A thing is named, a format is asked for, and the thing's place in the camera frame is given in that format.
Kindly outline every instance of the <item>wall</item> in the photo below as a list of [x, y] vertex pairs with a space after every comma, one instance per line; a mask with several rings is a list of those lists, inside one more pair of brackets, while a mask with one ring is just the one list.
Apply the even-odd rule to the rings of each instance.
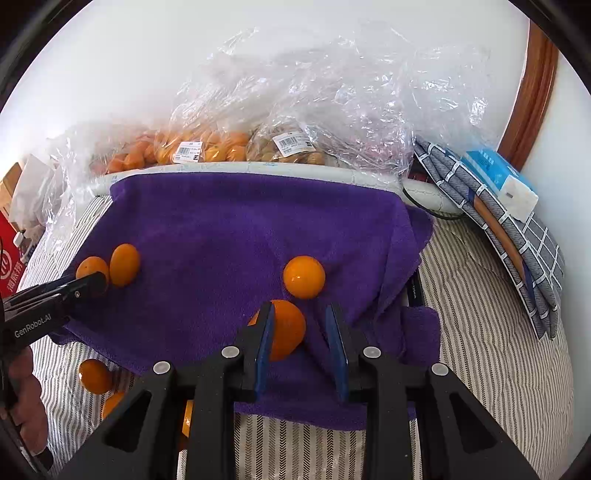
[[574, 435], [570, 460], [591, 433], [591, 95], [561, 55], [540, 134], [523, 169], [538, 192], [536, 211], [566, 260], [561, 315], [574, 376]]
[[193, 66], [240, 30], [272, 32], [255, 44], [270, 53], [346, 36], [358, 19], [386, 21], [418, 46], [488, 50], [487, 125], [502, 135], [528, 32], [508, 0], [93, 0], [49, 42], [0, 113], [0, 175], [77, 122], [167, 117]]

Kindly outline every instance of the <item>striped bed sheet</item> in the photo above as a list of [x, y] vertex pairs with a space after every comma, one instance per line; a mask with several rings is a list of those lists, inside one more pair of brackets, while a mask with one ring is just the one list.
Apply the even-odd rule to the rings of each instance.
[[[58, 278], [93, 226], [109, 208], [97, 197], [60, 252], [43, 242], [20, 288]], [[441, 361], [470, 388], [504, 428], [542, 480], [557, 478], [566, 461], [573, 424], [573, 379], [564, 330], [538, 341], [499, 258], [470, 220], [437, 220], [422, 253], [427, 305], [441, 320]], [[100, 423], [107, 395], [85, 391], [77, 367], [98, 358], [115, 371], [117, 391], [134, 376], [81, 343], [58, 346], [45, 337], [33, 345], [34, 373], [43, 386], [50, 425], [49, 447], [57, 475]], [[421, 479], [417, 425], [410, 423], [414, 477]], [[261, 416], [236, 415], [239, 480], [359, 480], [365, 432], [338, 432]], [[178, 477], [184, 478], [186, 452]]]

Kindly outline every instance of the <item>white label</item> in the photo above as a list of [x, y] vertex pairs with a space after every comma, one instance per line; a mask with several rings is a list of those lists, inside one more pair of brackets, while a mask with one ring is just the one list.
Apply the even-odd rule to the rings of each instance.
[[203, 142], [181, 142], [174, 154], [174, 163], [191, 163], [199, 160]]
[[304, 132], [295, 131], [273, 137], [273, 141], [283, 157], [289, 157], [300, 152], [313, 152], [316, 149]]

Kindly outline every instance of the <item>purple cloth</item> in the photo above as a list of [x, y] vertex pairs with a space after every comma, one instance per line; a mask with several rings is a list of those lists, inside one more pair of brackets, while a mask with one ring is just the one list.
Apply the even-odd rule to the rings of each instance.
[[[122, 243], [137, 247], [141, 270], [131, 285], [81, 306], [56, 341], [80, 340], [142, 374], [160, 360], [180, 367], [220, 351], [263, 301], [286, 299], [306, 316], [305, 340], [270, 365], [262, 398], [236, 411], [339, 430], [364, 428], [365, 408], [336, 398], [324, 332], [329, 303], [339, 303], [345, 321], [383, 351], [418, 365], [439, 360], [437, 313], [400, 300], [431, 221], [397, 195], [223, 173], [133, 176], [111, 195], [113, 205], [67, 272], [90, 255], [108, 261]], [[297, 255], [326, 270], [316, 299], [294, 299], [282, 284]]]

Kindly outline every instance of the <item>red package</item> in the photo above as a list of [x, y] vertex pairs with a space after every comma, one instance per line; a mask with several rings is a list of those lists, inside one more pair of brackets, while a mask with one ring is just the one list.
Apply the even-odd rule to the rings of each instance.
[[18, 248], [12, 242], [16, 232], [4, 215], [0, 215], [0, 238], [2, 238], [2, 259], [0, 261], [0, 294], [2, 298], [16, 293], [25, 265], [21, 262]]

